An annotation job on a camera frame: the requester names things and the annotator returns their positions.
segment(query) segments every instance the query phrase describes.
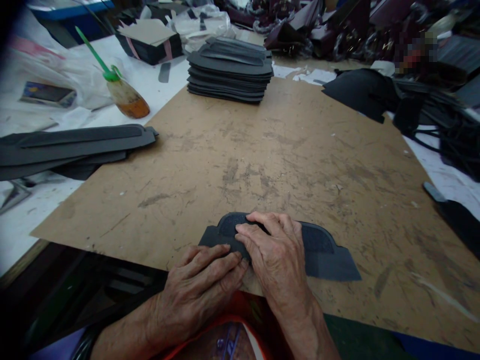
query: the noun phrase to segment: forearm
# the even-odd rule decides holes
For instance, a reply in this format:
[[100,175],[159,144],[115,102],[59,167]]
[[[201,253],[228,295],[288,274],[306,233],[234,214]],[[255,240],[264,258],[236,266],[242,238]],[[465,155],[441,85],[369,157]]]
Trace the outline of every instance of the forearm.
[[296,360],[340,360],[324,314],[317,300],[312,301],[298,319],[283,321],[277,317],[285,339]]
[[109,325],[98,336],[91,360],[150,359],[163,350],[160,342],[151,343],[147,330],[152,316],[153,299],[147,300],[119,321]]

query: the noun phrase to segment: brown cardboard work surface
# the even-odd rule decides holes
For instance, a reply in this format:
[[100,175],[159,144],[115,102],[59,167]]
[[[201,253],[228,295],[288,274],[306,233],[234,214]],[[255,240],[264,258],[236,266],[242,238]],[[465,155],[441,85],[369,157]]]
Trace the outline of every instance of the brown cardboard work surface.
[[[272,78],[256,106],[184,88],[148,123],[156,144],[102,166],[32,235],[168,270],[228,212],[287,212],[325,227],[363,277],[310,278],[325,313],[479,353],[480,264],[424,169],[391,121],[321,90]],[[261,294],[251,270],[243,289]]]

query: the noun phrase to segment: pink ribbon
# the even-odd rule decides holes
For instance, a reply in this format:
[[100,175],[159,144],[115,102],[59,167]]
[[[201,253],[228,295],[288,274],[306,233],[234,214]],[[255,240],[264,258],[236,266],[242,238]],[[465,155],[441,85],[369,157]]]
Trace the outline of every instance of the pink ribbon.
[[[128,27],[122,20],[120,20],[120,24],[121,24],[122,28],[127,28]],[[126,43],[128,44],[128,47],[130,48],[133,56],[135,58],[137,58],[138,60],[140,60],[140,56],[137,54],[137,50],[135,50],[134,45],[132,44],[132,39],[130,39],[128,36],[125,36],[125,39],[126,39]]]
[[173,59],[173,57],[172,57],[172,45],[170,45],[170,40],[165,41],[163,43],[163,47],[165,48],[166,56],[158,62],[159,64],[164,63],[166,61],[170,61],[170,60]]

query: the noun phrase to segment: wrinkled hand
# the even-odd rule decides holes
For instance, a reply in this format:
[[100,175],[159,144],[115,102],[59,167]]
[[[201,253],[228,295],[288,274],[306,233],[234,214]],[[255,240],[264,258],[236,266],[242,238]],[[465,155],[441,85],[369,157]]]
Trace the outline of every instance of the wrinkled hand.
[[307,284],[302,225],[287,214],[253,212],[247,220],[265,226],[239,224],[235,239],[251,256],[263,295],[280,323],[303,321],[316,302]]
[[228,304],[248,268],[239,252],[221,257],[229,250],[229,245],[188,248],[152,302],[151,344],[165,349],[186,341]]

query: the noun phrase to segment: glue bottle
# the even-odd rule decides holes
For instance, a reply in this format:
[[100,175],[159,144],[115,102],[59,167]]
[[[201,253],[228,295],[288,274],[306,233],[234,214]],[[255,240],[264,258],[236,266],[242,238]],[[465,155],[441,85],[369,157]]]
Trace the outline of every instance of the glue bottle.
[[106,86],[110,91],[113,102],[121,113],[130,119],[141,119],[150,114],[150,108],[145,99],[125,80],[121,79],[122,74],[119,69],[112,65],[110,70],[94,50],[82,31],[77,26],[75,26],[75,29],[85,45],[90,49],[93,56],[100,63],[100,66],[104,71],[103,77],[106,80]]

